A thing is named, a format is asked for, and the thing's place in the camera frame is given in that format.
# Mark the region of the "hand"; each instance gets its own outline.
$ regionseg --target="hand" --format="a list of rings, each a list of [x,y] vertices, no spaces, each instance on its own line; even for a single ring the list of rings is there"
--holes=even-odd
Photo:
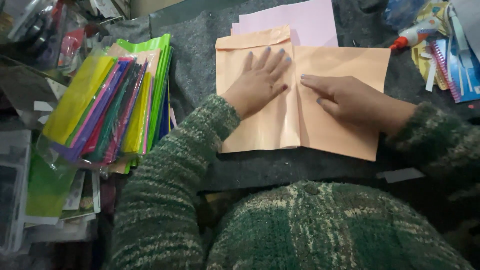
[[[313,89],[322,108],[340,121],[396,135],[413,115],[415,105],[391,98],[354,77],[302,75],[301,84]]]
[[[253,53],[247,56],[243,73],[221,96],[230,103],[240,118],[246,119],[265,107],[270,101],[288,89],[288,85],[278,80],[292,63],[280,50],[269,59],[272,49],[268,47],[259,61],[252,67]]]

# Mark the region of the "red cap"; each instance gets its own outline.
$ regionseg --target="red cap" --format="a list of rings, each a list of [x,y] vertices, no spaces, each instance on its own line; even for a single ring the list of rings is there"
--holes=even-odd
[[[406,37],[399,37],[395,40],[392,46],[390,46],[391,50],[401,49],[408,45],[408,39]]]

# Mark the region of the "gray blanket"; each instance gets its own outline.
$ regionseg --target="gray blanket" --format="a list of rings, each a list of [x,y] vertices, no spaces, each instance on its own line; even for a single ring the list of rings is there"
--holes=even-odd
[[[152,27],[152,38],[172,34],[174,48],[170,72],[171,104],[177,118],[183,119],[202,100],[216,92],[215,42],[230,35],[239,15],[257,12],[298,0],[253,0],[221,11],[204,11],[197,18],[176,25]],[[336,30],[340,46],[387,48],[396,32],[383,24],[382,12],[388,0],[334,0]],[[427,92],[425,83],[408,49],[390,58],[384,91],[386,94],[420,103],[430,101],[444,110],[468,118],[474,114],[466,106],[455,106],[448,91]],[[405,168],[407,165],[391,153],[381,140],[376,162],[344,157],[322,151],[298,148],[276,151],[252,151],[218,155],[205,180],[205,190],[287,184],[300,180],[325,178],[374,178],[378,172]]]

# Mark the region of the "green sweater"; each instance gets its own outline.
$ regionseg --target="green sweater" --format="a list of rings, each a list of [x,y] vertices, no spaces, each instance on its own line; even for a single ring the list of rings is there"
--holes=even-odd
[[[351,184],[295,183],[243,199],[205,250],[196,192],[239,123],[212,95],[145,157],[122,192],[111,269],[472,269],[409,206]],[[388,141],[452,192],[475,183],[480,130],[428,103]]]

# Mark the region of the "envelope flap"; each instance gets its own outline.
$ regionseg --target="envelope flap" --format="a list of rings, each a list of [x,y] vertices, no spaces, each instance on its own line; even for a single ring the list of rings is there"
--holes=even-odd
[[[233,35],[216,40],[215,49],[247,49],[259,46],[275,45],[290,39],[290,26],[244,35]]]

